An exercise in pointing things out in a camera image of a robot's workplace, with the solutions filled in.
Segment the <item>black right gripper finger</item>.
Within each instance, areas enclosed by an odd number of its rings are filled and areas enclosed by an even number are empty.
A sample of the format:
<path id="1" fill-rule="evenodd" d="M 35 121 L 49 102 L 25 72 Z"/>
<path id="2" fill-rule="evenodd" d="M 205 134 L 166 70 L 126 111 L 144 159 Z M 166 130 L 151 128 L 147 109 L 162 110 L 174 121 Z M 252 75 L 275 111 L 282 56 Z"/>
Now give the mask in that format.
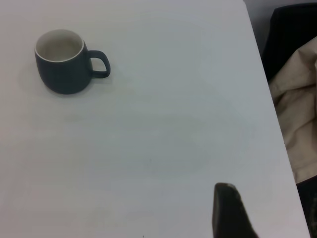
<path id="1" fill-rule="evenodd" d="M 214 186 L 212 231 L 214 238 L 257 238 L 236 187 L 230 183 Z"/>

